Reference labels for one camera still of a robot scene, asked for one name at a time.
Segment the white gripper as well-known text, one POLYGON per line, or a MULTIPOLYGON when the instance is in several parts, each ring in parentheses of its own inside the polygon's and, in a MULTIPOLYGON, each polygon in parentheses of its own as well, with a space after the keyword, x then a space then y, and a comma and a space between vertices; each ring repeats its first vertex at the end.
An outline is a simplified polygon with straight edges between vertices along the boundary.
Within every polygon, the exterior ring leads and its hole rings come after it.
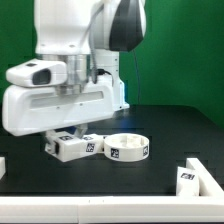
POLYGON ((3 127, 14 136, 75 126, 82 138, 88 125, 114 114, 112 88, 88 83, 78 94, 59 94, 55 87, 24 88, 12 85, 3 97, 3 127))

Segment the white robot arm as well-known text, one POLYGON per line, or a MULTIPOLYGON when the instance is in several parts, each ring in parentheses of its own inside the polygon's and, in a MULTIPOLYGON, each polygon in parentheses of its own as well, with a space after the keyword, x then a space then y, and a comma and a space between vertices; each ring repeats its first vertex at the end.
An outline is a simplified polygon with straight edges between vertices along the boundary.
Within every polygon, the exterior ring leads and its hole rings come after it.
POLYGON ((90 122, 126 109, 121 52, 146 32, 145 0, 34 0, 36 57, 6 71, 3 127, 15 136, 90 122))

